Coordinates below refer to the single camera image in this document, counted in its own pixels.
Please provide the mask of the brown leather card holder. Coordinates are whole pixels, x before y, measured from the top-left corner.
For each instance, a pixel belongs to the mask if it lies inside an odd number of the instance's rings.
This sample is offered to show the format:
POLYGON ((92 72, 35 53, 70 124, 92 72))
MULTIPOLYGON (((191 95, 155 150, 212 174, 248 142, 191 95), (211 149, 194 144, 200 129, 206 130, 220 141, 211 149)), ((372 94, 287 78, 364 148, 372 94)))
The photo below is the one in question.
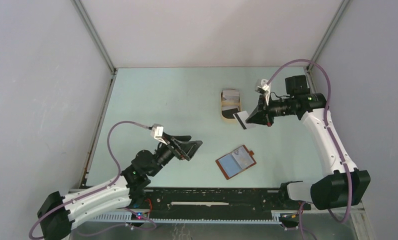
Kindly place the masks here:
POLYGON ((231 152, 215 160, 216 165, 226 180, 230 180, 240 173, 257 164, 254 152, 245 145, 241 145, 231 152))

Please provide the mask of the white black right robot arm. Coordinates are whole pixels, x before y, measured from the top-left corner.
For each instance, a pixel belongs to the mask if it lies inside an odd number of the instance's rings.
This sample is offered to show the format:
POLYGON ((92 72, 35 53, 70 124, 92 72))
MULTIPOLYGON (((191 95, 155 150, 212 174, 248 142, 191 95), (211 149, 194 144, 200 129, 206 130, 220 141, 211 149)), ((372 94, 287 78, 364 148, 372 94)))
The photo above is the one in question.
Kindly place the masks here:
POLYGON ((245 120, 247 124, 271 127, 276 117, 297 116, 309 133, 318 151, 322 179, 290 181, 281 184, 278 204, 291 209, 298 201, 314 204, 319 210, 356 206, 367 190, 371 177, 360 170, 345 150, 334 127, 327 100, 322 93, 312 93, 305 75, 285 79, 286 97, 271 98, 267 79, 257 81, 259 93, 256 108, 245 120))

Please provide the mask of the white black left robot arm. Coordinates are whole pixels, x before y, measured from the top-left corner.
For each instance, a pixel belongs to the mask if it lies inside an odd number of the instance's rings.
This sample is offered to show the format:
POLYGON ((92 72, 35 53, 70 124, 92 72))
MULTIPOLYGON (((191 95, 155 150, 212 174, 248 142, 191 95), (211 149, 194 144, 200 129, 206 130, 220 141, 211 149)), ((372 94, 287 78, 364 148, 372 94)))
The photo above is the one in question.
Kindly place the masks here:
POLYGON ((37 212, 44 240, 62 240, 88 220, 123 207, 140 208, 145 202, 145 187, 173 158, 189 161, 203 142, 190 135, 164 133, 154 152, 139 151, 131 164, 99 185, 75 193, 48 195, 37 212))

